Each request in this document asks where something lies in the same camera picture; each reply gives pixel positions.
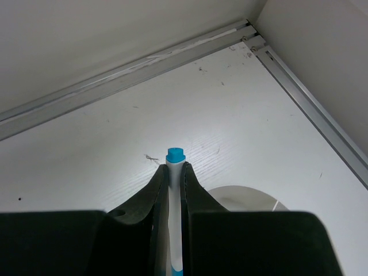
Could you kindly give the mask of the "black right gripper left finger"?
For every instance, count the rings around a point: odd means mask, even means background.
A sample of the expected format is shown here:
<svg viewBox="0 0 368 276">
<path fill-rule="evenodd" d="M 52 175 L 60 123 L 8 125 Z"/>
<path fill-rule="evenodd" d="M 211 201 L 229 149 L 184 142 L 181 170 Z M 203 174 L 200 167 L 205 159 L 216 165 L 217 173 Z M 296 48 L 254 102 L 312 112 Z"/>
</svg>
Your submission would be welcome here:
<svg viewBox="0 0 368 276">
<path fill-rule="evenodd" d="M 169 171 L 109 212 L 1 214 L 2 275 L 165 275 Z"/>
</svg>

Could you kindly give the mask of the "blue capped white marker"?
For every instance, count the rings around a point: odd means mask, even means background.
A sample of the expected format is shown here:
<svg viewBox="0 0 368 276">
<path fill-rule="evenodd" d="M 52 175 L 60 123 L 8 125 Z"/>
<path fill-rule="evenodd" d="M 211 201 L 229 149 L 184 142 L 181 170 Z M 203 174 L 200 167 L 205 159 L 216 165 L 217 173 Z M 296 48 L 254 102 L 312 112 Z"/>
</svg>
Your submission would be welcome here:
<svg viewBox="0 0 368 276">
<path fill-rule="evenodd" d="M 182 148 L 168 149 L 166 155 L 166 166 L 169 172 L 168 231 L 172 275 L 183 275 L 180 177 L 185 161 Z"/>
</svg>

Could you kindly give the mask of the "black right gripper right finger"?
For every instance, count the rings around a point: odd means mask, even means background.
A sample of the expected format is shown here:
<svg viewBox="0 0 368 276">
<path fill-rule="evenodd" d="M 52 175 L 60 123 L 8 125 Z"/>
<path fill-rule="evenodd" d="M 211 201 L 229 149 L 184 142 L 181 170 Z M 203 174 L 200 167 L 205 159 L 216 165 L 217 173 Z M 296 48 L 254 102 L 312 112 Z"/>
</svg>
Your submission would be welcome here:
<svg viewBox="0 0 368 276">
<path fill-rule="evenodd" d="M 184 275 L 341 275 L 322 222 L 308 212 L 231 212 L 185 163 L 180 176 Z"/>
</svg>

